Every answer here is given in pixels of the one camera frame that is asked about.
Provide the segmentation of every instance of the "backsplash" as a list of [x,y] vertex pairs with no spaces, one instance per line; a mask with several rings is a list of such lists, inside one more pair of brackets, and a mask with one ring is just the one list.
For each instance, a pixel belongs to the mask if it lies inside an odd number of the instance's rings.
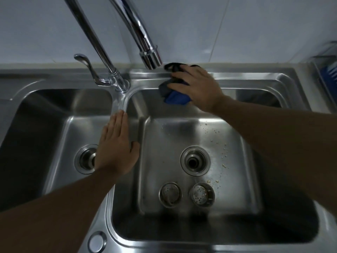
[[[142,63],[109,0],[78,0],[115,63]],[[303,62],[337,40],[337,0],[132,0],[164,63]],[[0,64],[101,62],[64,0],[0,0]]]

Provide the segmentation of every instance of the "forearm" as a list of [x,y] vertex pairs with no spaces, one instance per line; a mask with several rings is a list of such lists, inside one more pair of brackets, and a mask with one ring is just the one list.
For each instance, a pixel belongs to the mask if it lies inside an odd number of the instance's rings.
[[337,116],[243,103],[229,97],[223,97],[213,113],[337,215]]
[[111,169],[0,213],[4,252],[77,252],[118,176]]

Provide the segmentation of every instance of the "hand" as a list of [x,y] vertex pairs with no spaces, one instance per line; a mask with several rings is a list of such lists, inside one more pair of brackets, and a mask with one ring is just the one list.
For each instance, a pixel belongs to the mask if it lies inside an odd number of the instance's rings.
[[214,107],[220,103],[223,98],[229,98],[222,93],[218,83],[206,70],[197,66],[181,65],[180,67],[186,72],[174,72],[172,76],[183,79],[189,86],[170,83],[168,87],[188,95],[192,103],[200,110],[213,113]]
[[127,113],[120,110],[103,127],[95,157],[95,169],[112,169],[117,175],[124,175],[136,164],[139,148],[138,142],[132,142],[130,149]]

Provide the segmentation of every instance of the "sink basin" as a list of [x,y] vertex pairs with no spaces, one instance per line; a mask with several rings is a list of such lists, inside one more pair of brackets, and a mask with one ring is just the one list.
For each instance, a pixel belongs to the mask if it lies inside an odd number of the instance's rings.
[[[283,105],[266,90],[223,92],[243,102]],[[141,143],[141,153],[133,171],[114,190],[112,225],[121,238],[289,244],[309,242],[318,233],[313,201],[222,119],[193,105],[166,105],[156,89],[134,93],[127,113],[131,140]],[[198,151],[189,155],[188,149]],[[192,201],[190,191],[200,182],[214,191],[209,207]],[[181,200],[173,207],[159,200],[165,183],[181,190]]]
[[112,107],[103,89],[45,89],[27,95],[0,148],[0,211],[86,176],[78,151],[97,144]]

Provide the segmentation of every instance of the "person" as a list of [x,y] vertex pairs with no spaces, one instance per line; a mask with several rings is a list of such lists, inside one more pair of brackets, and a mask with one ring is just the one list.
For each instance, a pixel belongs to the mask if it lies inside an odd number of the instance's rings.
[[[252,148],[337,215],[336,115],[239,102],[225,96],[204,69],[181,67],[185,72],[172,76],[189,85],[170,84],[171,89],[226,120]],[[133,168],[139,150],[137,142],[129,147],[127,114],[112,115],[103,128],[92,175],[0,214],[2,251],[77,252],[99,205]]]

